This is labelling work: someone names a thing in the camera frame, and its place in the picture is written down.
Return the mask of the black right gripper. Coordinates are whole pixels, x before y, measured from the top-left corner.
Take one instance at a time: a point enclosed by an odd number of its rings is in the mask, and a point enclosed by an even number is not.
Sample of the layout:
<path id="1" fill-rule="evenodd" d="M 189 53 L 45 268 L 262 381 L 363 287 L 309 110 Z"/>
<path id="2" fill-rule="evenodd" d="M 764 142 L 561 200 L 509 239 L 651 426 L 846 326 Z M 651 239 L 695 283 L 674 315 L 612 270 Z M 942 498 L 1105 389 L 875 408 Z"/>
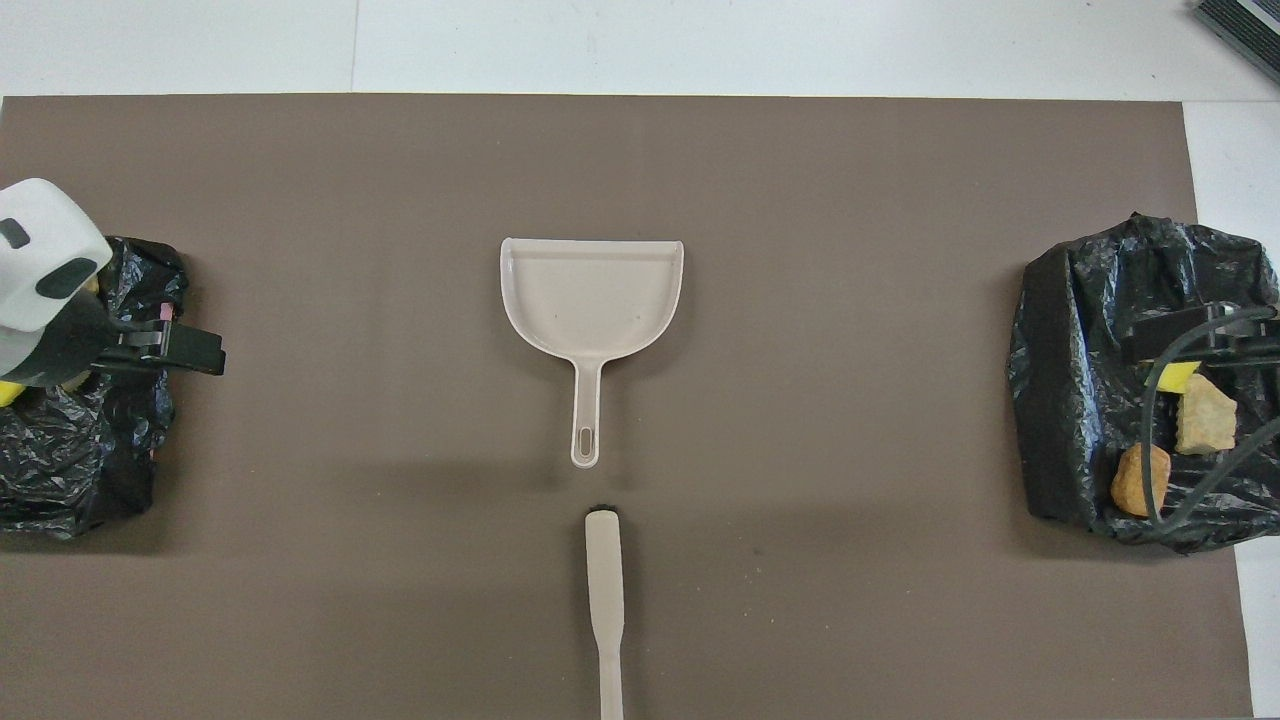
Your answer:
<path id="1" fill-rule="evenodd" d="M 1213 318 L 1212 310 L 1179 310 L 1137 319 L 1121 341 L 1126 363 L 1155 364 L 1174 340 Z M 1170 363 L 1202 363 L 1208 365 L 1277 365 L 1279 320 L 1247 319 L 1212 331 L 1208 340 L 1197 336 L 1172 355 Z"/>

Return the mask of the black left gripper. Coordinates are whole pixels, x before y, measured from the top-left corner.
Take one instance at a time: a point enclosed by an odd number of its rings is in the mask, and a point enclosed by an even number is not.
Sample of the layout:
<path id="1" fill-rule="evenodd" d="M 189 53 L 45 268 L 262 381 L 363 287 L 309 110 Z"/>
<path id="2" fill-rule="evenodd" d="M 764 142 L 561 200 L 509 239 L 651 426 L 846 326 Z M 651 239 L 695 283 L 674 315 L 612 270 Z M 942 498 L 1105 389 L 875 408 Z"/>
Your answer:
<path id="1" fill-rule="evenodd" d="M 36 327 L 4 318 L 1 323 L 1 379 L 28 387 L 59 386 L 87 372 L 195 372 L 223 375 L 227 352 L 223 337 L 174 320 L 151 320 L 122 327 L 122 343 L 133 348 L 105 348 L 118 340 L 108 310 L 93 295 L 73 295 Z"/>

